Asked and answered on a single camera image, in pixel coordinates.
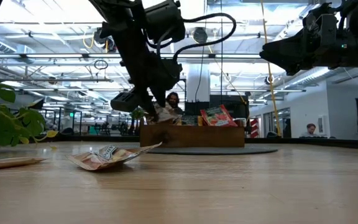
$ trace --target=table surface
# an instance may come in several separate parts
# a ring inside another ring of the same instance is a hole
[[[51,158],[0,170],[0,223],[358,224],[358,149],[269,144],[280,150],[145,154],[103,172],[65,157],[107,144],[0,147],[0,156]]]

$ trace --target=white column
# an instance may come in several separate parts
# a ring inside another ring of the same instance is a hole
[[[209,94],[211,89],[211,79],[209,74],[209,64],[190,64],[187,75],[187,102],[195,103],[209,102]]]

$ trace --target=potted plant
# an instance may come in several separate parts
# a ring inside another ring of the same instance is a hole
[[[7,103],[14,103],[16,100],[14,89],[1,81],[0,99]],[[0,146],[16,146],[20,142],[28,144],[30,138],[39,142],[57,134],[57,131],[48,131],[43,138],[36,138],[44,129],[44,117],[37,110],[20,108],[13,114],[7,105],[0,105]]]

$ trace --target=red snack bag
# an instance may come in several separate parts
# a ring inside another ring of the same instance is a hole
[[[224,105],[201,110],[201,115],[208,124],[208,126],[233,126],[237,127],[237,124],[233,121],[227,109]]]

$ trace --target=ceiling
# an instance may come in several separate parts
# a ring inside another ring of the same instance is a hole
[[[211,73],[211,87],[221,88],[221,67],[229,78],[222,81],[222,89],[231,89],[230,82],[236,88],[267,89],[265,77],[269,75],[267,62],[259,59],[259,52],[265,43],[262,8],[258,1],[242,0],[181,0],[181,14],[186,19],[225,12],[237,21],[237,29],[232,37],[222,44],[211,48],[193,48],[182,54],[223,54],[221,60],[214,61],[206,58],[203,66]],[[144,7],[158,4],[159,0],[143,0]],[[299,16],[313,8],[319,1],[312,0],[264,0],[267,41],[279,40],[296,34],[301,28]],[[0,43],[12,53],[37,54],[105,54],[104,46],[92,44],[93,32],[101,26],[104,19],[87,0],[3,0],[0,8]],[[223,18],[208,19],[206,22],[185,24],[189,34],[184,40],[171,44],[162,49],[162,54],[172,54],[179,48],[194,44],[192,33],[196,27],[205,27],[208,40],[217,39],[230,32],[230,20]],[[0,78],[24,79],[20,81],[20,89],[33,89],[26,93],[61,96],[68,101],[103,102],[116,96],[122,89],[130,89],[127,79],[129,75],[125,67],[119,66],[119,58],[103,58],[108,63],[105,70],[98,70],[94,63],[97,58],[30,58],[23,62],[14,58],[0,58]],[[201,63],[200,57],[179,58],[183,65],[181,78],[194,73],[189,64]],[[276,65],[271,65],[275,82],[289,82],[292,77],[286,77],[285,71]],[[64,82],[45,82],[54,77],[64,79]],[[42,91],[41,89],[87,88],[98,89],[86,92],[80,91]],[[185,98],[185,84],[179,82],[174,90],[181,99]],[[226,91],[224,94],[236,94]],[[252,95],[257,99],[260,93]]]

